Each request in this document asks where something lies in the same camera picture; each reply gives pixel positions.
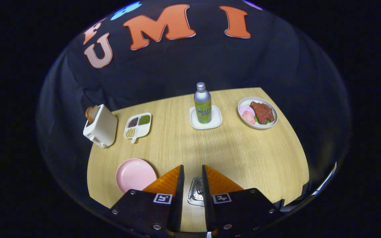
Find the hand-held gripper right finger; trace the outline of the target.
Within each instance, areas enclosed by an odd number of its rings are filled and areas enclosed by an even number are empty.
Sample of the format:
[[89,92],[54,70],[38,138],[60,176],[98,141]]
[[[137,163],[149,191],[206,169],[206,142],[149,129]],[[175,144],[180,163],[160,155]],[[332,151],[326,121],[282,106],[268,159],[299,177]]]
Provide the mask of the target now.
[[206,228],[214,238],[256,238],[285,215],[258,189],[202,166]]

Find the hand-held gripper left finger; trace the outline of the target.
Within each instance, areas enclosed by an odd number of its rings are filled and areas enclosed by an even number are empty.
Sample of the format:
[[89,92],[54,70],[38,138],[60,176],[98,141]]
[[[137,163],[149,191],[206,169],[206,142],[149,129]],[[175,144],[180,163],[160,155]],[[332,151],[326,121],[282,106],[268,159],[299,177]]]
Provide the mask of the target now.
[[184,166],[143,190],[130,189],[110,209],[110,221],[136,238],[172,238],[180,231]]

